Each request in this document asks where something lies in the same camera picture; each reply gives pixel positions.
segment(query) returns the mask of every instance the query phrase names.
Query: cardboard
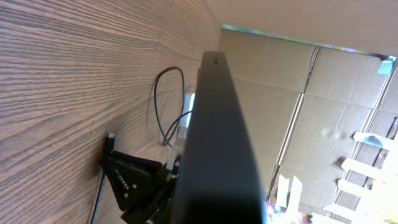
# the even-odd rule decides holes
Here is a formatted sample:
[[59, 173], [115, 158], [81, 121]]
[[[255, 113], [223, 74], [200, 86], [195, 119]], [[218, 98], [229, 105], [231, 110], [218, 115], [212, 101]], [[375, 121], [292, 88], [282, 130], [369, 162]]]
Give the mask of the cardboard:
[[232, 76], [285, 90], [304, 91], [316, 47], [222, 29], [218, 50]]
[[226, 54], [262, 186], [268, 195], [317, 48], [222, 29], [218, 50]]
[[345, 173], [338, 161], [353, 156], [352, 135], [364, 128], [382, 93], [387, 77], [377, 73], [380, 63], [368, 55], [319, 50], [279, 172], [302, 181], [301, 203], [322, 208], [333, 202], [336, 180]]
[[395, 0], [207, 0], [220, 24], [398, 56]]
[[[377, 111], [368, 132], [378, 134], [380, 136], [387, 136], [396, 116], [398, 116], [398, 114], [392, 114], [380, 110]], [[379, 152], [380, 148], [363, 144], [355, 160], [373, 166], [376, 158], [379, 155]], [[356, 172], [350, 172], [347, 181], [359, 186], [364, 186], [366, 179], [367, 177], [365, 175]], [[348, 192], [342, 192], [336, 203], [346, 208], [355, 210], [358, 200], [359, 197], [349, 194]]]
[[373, 108], [386, 81], [377, 72], [381, 62], [378, 57], [321, 48], [306, 93]]
[[[345, 174], [338, 161], [353, 156], [357, 148], [353, 134], [372, 121], [384, 93], [389, 77], [377, 72], [381, 59], [232, 30], [221, 30], [218, 50], [228, 59], [262, 186], [266, 194], [270, 192], [271, 202], [281, 174], [300, 179], [300, 212], [327, 216], [322, 208], [335, 198], [336, 204], [354, 210], [357, 196], [342, 192], [337, 197], [337, 180]], [[392, 76], [390, 85], [395, 80]], [[389, 87], [387, 92], [396, 89]], [[385, 136], [393, 122], [393, 113], [377, 110], [369, 132]], [[356, 160], [372, 166], [379, 150], [369, 147], [373, 146], [361, 146]], [[366, 177], [352, 172], [347, 181], [363, 186]]]
[[398, 114], [398, 70], [392, 74], [386, 94], [381, 101], [380, 110]]

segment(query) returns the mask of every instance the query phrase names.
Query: cable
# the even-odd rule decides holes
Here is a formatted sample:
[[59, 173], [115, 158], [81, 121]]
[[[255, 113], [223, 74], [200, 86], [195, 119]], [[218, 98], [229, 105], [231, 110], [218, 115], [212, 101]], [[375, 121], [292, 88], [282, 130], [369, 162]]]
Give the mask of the cable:
[[[181, 115], [179, 118], [177, 118], [173, 124], [170, 126], [169, 130], [167, 131], [167, 133], [164, 133], [162, 124], [160, 123], [160, 118], [159, 118], [159, 112], [157, 109], [157, 84], [160, 80], [160, 78], [162, 77], [162, 75], [164, 75], [165, 73], [167, 73], [168, 71], [171, 70], [178, 70], [181, 73], [181, 79], [182, 79], [182, 107], [181, 107]], [[184, 101], [185, 101], [185, 83], [184, 83], [184, 73], [182, 72], [181, 68], [178, 67], [170, 67], [170, 68], [166, 68], [165, 70], [163, 70], [162, 72], [160, 72], [158, 74], [158, 76], [156, 77], [156, 82], [155, 82], [155, 90], [154, 90], [154, 103], [155, 103], [155, 114], [156, 114], [156, 119], [157, 119], [157, 124], [159, 125], [159, 129], [160, 132], [163, 135], [163, 146], [169, 145], [170, 147], [173, 147], [173, 145], [171, 145], [170, 140], [173, 137], [175, 131], [177, 130], [178, 124], [180, 123], [180, 119], [187, 115], [189, 112], [186, 112], [185, 114], [183, 114], [183, 109], [184, 109]], [[169, 134], [170, 130], [173, 128], [173, 125], [175, 125], [174, 130], [172, 131], [171, 136], [168, 138], [167, 135]]]
[[191, 113], [192, 111], [188, 111], [188, 112], [186, 112], [186, 113], [184, 113], [184, 114], [181, 114], [174, 122], [173, 122], [173, 124], [169, 127], [169, 130], [167, 130], [167, 133], [166, 133], [166, 136], [168, 135], [168, 133], [170, 132], [170, 130], [172, 129], [172, 127], [173, 127], [173, 125], [175, 125], [175, 123], [178, 123], [179, 121], [180, 121], [180, 119], [183, 117], [183, 116], [186, 116], [187, 114], [189, 114], [189, 113]]

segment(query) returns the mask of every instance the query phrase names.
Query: cardboard box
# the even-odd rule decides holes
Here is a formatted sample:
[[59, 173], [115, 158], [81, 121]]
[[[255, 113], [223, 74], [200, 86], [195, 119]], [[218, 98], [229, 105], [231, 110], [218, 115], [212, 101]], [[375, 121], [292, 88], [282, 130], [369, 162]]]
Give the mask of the cardboard box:
[[[303, 184], [300, 212], [327, 215], [322, 208], [336, 198], [338, 204], [353, 209], [357, 197], [337, 197], [336, 181], [345, 174], [338, 161], [353, 156], [356, 131], [369, 124], [369, 132], [375, 134], [389, 130], [398, 109], [392, 103], [398, 95], [398, 78], [392, 77], [382, 98], [388, 76], [378, 74], [382, 62], [378, 57], [224, 29], [218, 50], [226, 54], [271, 202], [277, 174], [282, 174], [290, 179], [297, 176]], [[380, 108], [385, 111], [377, 111], [372, 120], [381, 98]], [[378, 153], [363, 145], [356, 159], [373, 165]], [[358, 185], [365, 180], [359, 174], [348, 178]]]
[[[319, 50], [280, 168], [283, 176], [302, 181], [302, 204], [322, 209], [333, 203], [336, 180], [345, 173], [339, 158], [353, 156], [352, 135], [363, 130], [382, 93], [387, 77], [377, 73], [380, 64], [377, 57]], [[360, 154], [366, 154], [368, 163], [377, 157]]]
[[[392, 124], [395, 121], [395, 118], [398, 116], [398, 113], [392, 114], [389, 112], [378, 110], [374, 117], [374, 120], [369, 128], [369, 133], [378, 134], [380, 136], [387, 137]], [[371, 146], [369, 144], [363, 144], [358, 152], [356, 157], [356, 161], [362, 162], [364, 164], [373, 166], [375, 163], [376, 158], [379, 155], [380, 148]], [[347, 181], [354, 183], [356, 185], [364, 186], [367, 177], [356, 173], [350, 172]], [[347, 192], [342, 192], [338, 197], [336, 203], [338, 205], [344, 206], [346, 208], [355, 210], [356, 206], [358, 205], [359, 197], [349, 194]], [[332, 215], [332, 217], [336, 220], [342, 222], [348, 222], [347, 219], [339, 217], [337, 215]]]
[[234, 77], [265, 192], [269, 192], [316, 49], [312, 45], [221, 30], [218, 50], [225, 52]]

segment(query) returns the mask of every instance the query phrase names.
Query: wooden desk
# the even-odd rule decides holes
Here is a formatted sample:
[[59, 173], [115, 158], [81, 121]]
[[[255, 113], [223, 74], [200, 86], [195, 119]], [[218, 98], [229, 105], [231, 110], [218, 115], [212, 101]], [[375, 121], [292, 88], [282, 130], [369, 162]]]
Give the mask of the wooden desk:
[[[219, 25], [202, 1], [9, 1], [0, 10], [0, 223], [87, 223], [109, 132], [164, 161], [152, 86], [170, 66], [194, 90]], [[159, 83], [163, 125], [181, 81]], [[108, 183], [96, 223], [122, 223]]]

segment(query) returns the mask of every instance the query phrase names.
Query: black bracket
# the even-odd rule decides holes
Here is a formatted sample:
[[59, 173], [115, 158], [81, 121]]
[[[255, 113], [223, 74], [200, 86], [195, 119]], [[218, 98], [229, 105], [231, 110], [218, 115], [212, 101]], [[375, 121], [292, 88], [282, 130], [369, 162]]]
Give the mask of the black bracket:
[[124, 212], [121, 218], [127, 223], [168, 223], [180, 156], [168, 170], [166, 164], [114, 151], [114, 140], [109, 134], [100, 164]]

